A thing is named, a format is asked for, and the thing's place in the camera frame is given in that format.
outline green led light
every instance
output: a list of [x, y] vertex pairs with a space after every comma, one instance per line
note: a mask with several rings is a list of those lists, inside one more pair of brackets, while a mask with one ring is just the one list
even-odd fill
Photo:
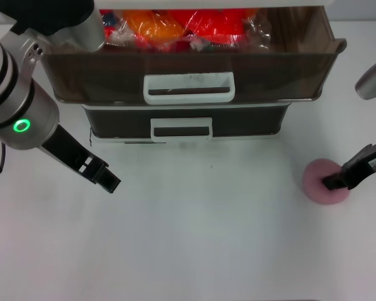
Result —
[[17, 133], [22, 133], [31, 127], [31, 122], [28, 119], [21, 119], [14, 124], [13, 129]]

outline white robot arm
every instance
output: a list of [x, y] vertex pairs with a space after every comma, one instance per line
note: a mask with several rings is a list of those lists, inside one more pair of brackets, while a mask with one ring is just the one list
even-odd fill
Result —
[[57, 104], [32, 79], [44, 55], [41, 40], [52, 45], [68, 41], [84, 51], [102, 47], [103, 24], [93, 0], [0, 0], [0, 11], [16, 20], [0, 40], [0, 141], [19, 150], [37, 147], [114, 192], [120, 180], [59, 125]]

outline black drawer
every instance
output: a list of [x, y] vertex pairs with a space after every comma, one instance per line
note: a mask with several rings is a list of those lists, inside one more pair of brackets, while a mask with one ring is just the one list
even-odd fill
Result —
[[[287, 108], [288, 105], [172, 109], [84, 106], [96, 137], [143, 140], [151, 139], [151, 120], [157, 119], [211, 119], [213, 138], [272, 135], [279, 132]], [[157, 135], [166, 136], [206, 134], [203, 127], [157, 129]]]

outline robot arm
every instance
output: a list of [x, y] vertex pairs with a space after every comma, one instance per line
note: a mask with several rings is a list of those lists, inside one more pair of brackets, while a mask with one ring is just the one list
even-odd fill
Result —
[[[376, 97], [376, 64], [361, 77], [355, 89], [365, 100]], [[345, 163], [338, 174], [328, 176], [322, 182], [329, 190], [341, 188], [351, 190], [375, 172], [376, 145], [370, 144]]]
[[44, 43], [34, 37], [52, 45], [69, 41], [85, 51], [102, 47], [103, 25], [93, 0], [0, 0], [0, 11], [16, 20], [0, 40], [0, 141], [19, 150], [37, 147], [114, 192], [120, 180], [59, 125], [57, 104], [32, 79], [44, 55]]

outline drawer unit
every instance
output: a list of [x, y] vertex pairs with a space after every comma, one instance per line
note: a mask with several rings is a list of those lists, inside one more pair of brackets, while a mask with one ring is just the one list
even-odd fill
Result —
[[319, 98], [337, 56], [346, 48], [345, 39], [332, 33], [321, 6], [327, 2], [207, 0], [201, 6], [180, 0], [138, 0], [136, 5], [103, 0], [97, 3], [102, 9], [262, 7], [270, 25], [269, 44], [264, 49], [180, 53], [112, 45], [82, 53], [63, 46], [50, 48], [43, 65], [57, 99], [82, 104], [93, 135], [101, 140], [273, 135], [290, 103]]
[[288, 104], [83, 107], [97, 138], [119, 142], [171, 142], [273, 135], [280, 130]]

